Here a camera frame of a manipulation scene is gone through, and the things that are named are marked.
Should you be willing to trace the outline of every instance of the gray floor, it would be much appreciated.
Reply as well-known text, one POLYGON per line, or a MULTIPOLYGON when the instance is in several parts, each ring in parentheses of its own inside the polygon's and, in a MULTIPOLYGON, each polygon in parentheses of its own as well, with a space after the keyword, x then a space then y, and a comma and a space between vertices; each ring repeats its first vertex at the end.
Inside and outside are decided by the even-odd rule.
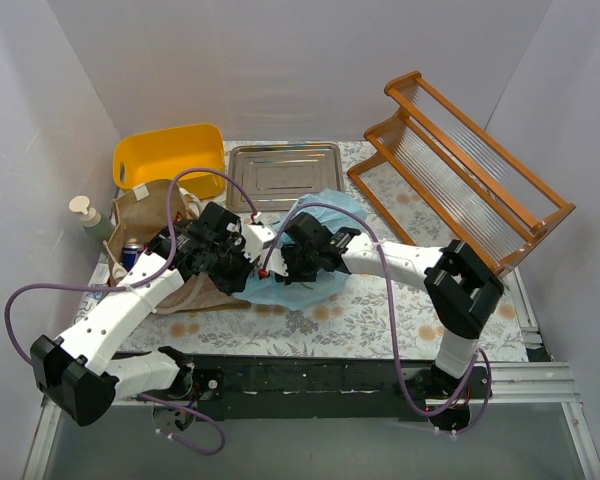
MULTIPOLYGON (((211 458, 155 435, 151 411, 113 407, 85 428, 63 415, 45 478, 583 478, 559 404, 492 405, 455 440, 391 419, 227 421, 227 446, 211 458)), ((185 436, 209 447, 217 441, 206 424, 185 436)))

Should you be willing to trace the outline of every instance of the white wall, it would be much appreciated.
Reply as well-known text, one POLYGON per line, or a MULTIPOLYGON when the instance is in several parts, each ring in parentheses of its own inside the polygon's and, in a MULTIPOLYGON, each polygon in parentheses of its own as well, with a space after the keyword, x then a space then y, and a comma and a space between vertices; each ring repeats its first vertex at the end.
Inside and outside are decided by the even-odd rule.
MULTIPOLYGON (((0 479, 22 475, 42 396, 7 340, 8 295, 34 281, 86 282, 96 250, 67 213, 78 192, 108 209, 119 136, 44 0, 0 0, 0 479)), ((79 294, 25 294, 28 350, 67 325, 79 294)))
POLYGON ((357 139, 412 70, 485 124, 550 0, 49 0, 123 136, 357 139))
POLYGON ((577 206, 522 273, 600 455, 600 0, 553 2, 489 130, 577 206))

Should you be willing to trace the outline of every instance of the beige bag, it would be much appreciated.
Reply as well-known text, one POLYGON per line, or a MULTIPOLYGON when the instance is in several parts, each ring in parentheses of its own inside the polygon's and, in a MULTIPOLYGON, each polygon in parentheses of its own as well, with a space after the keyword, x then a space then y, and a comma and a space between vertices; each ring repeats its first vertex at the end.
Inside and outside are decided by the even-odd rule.
MULTIPOLYGON (((129 239, 147 243, 166 226, 165 208, 170 180, 154 180, 139 185, 113 202, 116 228, 105 242, 109 256, 109 273, 112 285, 120 278, 122 247, 129 239)), ((171 192, 171 218, 198 218, 202 204, 184 189, 171 192)), ((191 277, 182 287, 157 306, 160 314, 180 310, 198 310, 219 305, 240 304, 239 300, 220 292, 206 275, 191 277)))

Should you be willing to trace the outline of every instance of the wooden frame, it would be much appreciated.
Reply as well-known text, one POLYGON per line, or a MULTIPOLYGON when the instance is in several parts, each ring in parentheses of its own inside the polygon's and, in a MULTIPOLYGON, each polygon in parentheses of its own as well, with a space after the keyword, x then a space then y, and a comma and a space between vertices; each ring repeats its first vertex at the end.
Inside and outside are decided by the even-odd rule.
POLYGON ((575 208, 567 203, 537 175, 517 160, 507 150, 498 144, 489 134, 462 113, 455 105, 447 100, 440 92, 426 82, 420 72, 396 78, 385 87, 385 93, 393 98, 400 108, 388 120, 369 128, 364 136, 378 150, 368 160, 353 166, 347 174, 353 182, 369 198, 371 203, 396 233, 408 244, 414 242, 409 234, 400 226, 391 212, 382 204, 377 196, 361 179, 360 174, 388 162, 401 177, 427 202, 437 215, 447 224, 455 235, 466 241, 478 255, 499 276, 504 276, 515 268, 567 215, 575 208), (472 158, 463 148, 455 143, 441 128, 429 119, 403 93, 403 90, 420 87, 441 104, 451 115, 458 119, 467 129, 477 136, 486 146, 491 148, 502 160, 510 165, 520 175, 522 182, 531 184, 541 192, 557 210, 545 219, 537 219, 519 199, 516 199, 502 186, 475 158, 472 158), (520 248, 512 251, 503 258, 489 255, 480 242, 471 236, 445 209, 414 174, 394 154, 397 146, 387 145, 381 140, 382 135, 395 131, 413 132, 424 144, 434 152, 471 190, 477 194, 500 218, 511 227, 520 238, 520 248))

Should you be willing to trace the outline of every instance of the bottle cap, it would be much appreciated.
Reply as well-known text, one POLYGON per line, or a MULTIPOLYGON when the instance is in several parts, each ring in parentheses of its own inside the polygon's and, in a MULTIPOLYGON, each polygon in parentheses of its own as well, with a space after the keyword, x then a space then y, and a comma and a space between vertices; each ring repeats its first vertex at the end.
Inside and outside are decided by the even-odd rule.
POLYGON ((80 220, 83 222, 88 222, 96 216, 96 209, 90 207, 91 201, 89 197, 85 197, 84 195, 78 195, 77 197, 73 197, 73 199, 69 202, 69 210, 80 217, 80 220))

